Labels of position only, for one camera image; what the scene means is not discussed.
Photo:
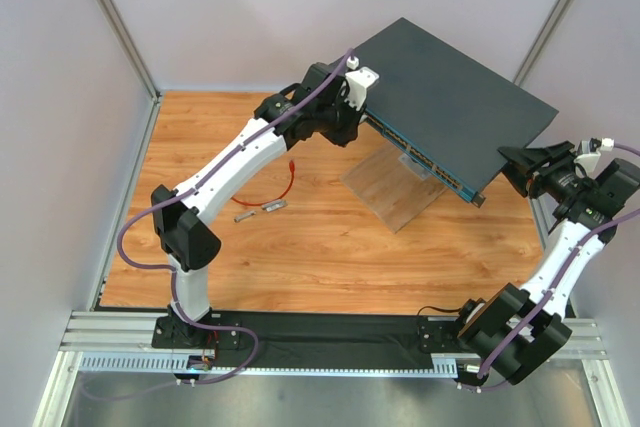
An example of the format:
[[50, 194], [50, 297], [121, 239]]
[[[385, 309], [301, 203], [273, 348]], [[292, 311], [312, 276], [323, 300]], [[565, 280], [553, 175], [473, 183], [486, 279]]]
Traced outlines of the dark blue network switch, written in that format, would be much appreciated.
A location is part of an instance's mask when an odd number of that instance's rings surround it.
[[506, 164], [557, 110], [405, 18], [354, 50], [379, 81], [369, 124], [464, 201], [479, 207]]

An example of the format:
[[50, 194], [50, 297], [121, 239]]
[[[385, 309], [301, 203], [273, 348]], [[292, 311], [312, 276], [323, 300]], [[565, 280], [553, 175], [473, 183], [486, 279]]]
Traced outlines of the silver transceiver module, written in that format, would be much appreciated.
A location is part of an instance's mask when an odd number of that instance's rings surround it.
[[239, 223], [242, 222], [248, 218], [251, 218], [253, 216], [255, 216], [257, 214], [257, 212], [255, 210], [250, 210], [250, 211], [246, 211], [243, 212], [241, 214], [238, 214], [237, 216], [234, 217], [234, 222], [235, 223]]
[[277, 199], [261, 206], [261, 209], [265, 212], [273, 212], [282, 209], [287, 206], [287, 201], [284, 199]]

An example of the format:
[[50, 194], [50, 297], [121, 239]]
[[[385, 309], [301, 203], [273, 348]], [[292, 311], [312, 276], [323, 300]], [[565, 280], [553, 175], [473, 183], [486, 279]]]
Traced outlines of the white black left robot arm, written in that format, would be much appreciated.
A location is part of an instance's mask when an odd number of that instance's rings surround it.
[[208, 267], [222, 242], [209, 226], [224, 205], [260, 170], [314, 133], [344, 147], [358, 136], [367, 95], [379, 76], [356, 59], [343, 73], [318, 62], [303, 80], [266, 97], [234, 141], [174, 189], [151, 194], [153, 225], [176, 272], [172, 301], [158, 319], [155, 348], [209, 347], [214, 320], [207, 294]]

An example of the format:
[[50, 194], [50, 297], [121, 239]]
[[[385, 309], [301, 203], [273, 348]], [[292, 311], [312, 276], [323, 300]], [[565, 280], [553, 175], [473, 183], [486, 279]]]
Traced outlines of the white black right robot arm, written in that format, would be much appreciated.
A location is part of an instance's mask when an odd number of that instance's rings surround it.
[[516, 385], [568, 342], [572, 331], [564, 318], [577, 280], [618, 226], [639, 214], [621, 212], [639, 190], [638, 165], [616, 158], [597, 177], [591, 175], [602, 153], [614, 149], [639, 153], [612, 138], [500, 148], [507, 180], [525, 198], [552, 197], [556, 222], [528, 281], [520, 287], [508, 283], [491, 299], [469, 300], [458, 309], [457, 340], [481, 363], [455, 378], [457, 389], [491, 391], [486, 383], [491, 371]]

